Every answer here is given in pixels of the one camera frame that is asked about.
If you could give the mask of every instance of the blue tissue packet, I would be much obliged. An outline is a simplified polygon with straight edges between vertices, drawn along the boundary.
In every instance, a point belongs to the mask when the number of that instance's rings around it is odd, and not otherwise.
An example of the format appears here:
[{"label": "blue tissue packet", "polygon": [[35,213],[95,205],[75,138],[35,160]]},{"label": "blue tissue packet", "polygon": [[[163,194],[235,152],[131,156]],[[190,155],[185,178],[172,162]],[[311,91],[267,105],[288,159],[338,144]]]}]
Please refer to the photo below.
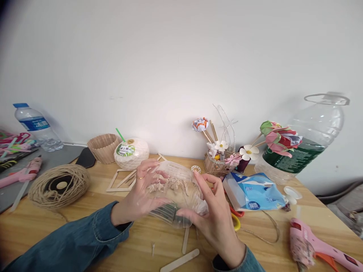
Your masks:
[{"label": "blue tissue packet", "polygon": [[276,184],[264,173],[251,176],[229,173],[223,187],[236,211],[277,210],[286,205]]}]

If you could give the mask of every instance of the hot glue gun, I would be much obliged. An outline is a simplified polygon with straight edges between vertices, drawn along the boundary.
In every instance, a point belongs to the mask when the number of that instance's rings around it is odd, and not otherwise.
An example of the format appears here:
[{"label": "hot glue gun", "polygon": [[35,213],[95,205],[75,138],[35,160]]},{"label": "hot glue gun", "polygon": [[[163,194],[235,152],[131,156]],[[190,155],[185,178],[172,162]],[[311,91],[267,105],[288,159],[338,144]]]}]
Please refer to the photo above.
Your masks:
[{"label": "hot glue gun", "polygon": [[313,258],[318,256],[336,272],[339,270],[334,260],[351,272],[363,272],[363,264],[316,238],[310,227],[301,220],[292,218],[290,223],[290,249],[299,271],[305,271],[313,266],[315,264]]}]

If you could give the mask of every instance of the clear plastic bottle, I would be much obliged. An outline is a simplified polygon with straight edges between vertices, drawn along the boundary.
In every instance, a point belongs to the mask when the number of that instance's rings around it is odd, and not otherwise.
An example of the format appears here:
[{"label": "clear plastic bottle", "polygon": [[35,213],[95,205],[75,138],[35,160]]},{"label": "clear plastic bottle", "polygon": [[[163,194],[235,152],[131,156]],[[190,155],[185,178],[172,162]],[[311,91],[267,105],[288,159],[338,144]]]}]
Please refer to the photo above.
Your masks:
[{"label": "clear plastic bottle", "polygon": [[47,152],[63,148],[62,141],[54,133],[43,115],[29,107],[27,103],[13,104],[16,107],[15,118],[33,134],[40,146]]},{"label": "clear plastic bottle", "polygon": [[[308,99],[315,96],[323,98],[317,102]],[[334,141],[344,125],[341,106],[350,102],[341,93],[334,92],[312,94],[304,99],[315,104],[299,111],[288,125],[303,136],[298,148],[289,151],[292,158],[273,153],[267,148],[254,167],[257,173],[265,173],[277,184],[283,185],[295,177]]]}]

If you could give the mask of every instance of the blue bottle cap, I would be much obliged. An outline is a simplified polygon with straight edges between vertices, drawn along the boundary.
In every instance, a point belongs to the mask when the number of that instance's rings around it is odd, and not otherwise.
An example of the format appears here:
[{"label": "blue bottle cap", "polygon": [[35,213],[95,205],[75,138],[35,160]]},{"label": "blue bottle cap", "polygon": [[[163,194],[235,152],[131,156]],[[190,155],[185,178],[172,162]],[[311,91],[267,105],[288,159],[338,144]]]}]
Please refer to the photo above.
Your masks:
[{"label": "blue bottle cap", "polygon": [[16,108],[24,108],[24,107],[28,107],[29,106],[27,103],[15,103],[13,105]]}]

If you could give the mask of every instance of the origami flower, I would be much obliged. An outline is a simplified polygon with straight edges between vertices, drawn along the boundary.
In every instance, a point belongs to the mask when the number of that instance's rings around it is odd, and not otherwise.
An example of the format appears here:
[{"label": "origami flower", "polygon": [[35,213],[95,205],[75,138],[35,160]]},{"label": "origami flower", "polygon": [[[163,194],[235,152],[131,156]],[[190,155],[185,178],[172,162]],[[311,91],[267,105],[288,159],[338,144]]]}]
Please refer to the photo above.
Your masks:
[{"label": "origami flower", "polygon": [[257,160],[258,159],[258,153],[260,150],[257,147],[252,147],[252,145],[245,145],[243,148],[239,150],[239,153],[242,156],[242,160],[249,161],[251,160]]},{"label": "origami flower", "polygon": [[271,121],[265,121],[261,124],[260,126],[260,131],[263,135],[267,135],[269,134],[272,130],[277,129],[277,128],[282,128],[281,125],[279,123],[276,122],[271,122]]},{"label": "origami flower", "polygon": [[220,152],[223,152],[228,148],[226,141],[216,141],[215,144],[214,148]]},{"label": "origami flower", "polygon": [[233,164],[237,164],[240,160],[242,160],[240,154],[233,154],[229,158],[225,159],[225,163],[233,165]]},{"label": "origami flower", "polygon": [[202,132],[205,131],[209,126],[209,122],[208,119],[203,117],[203,118],[198,118],[197,120],[195,120],[192,123],[192,128],[197,131],[197,132]]},{"label": "origami flower", "polygon": [[288,156],[292,158],[292,155],[288,150],[297,148],[301,144],[303,137],[298,136],[294,130],[281,130],[280,128],[273,129],[266,135],[267,146],[272,152],[280,154],[282,156]]}]

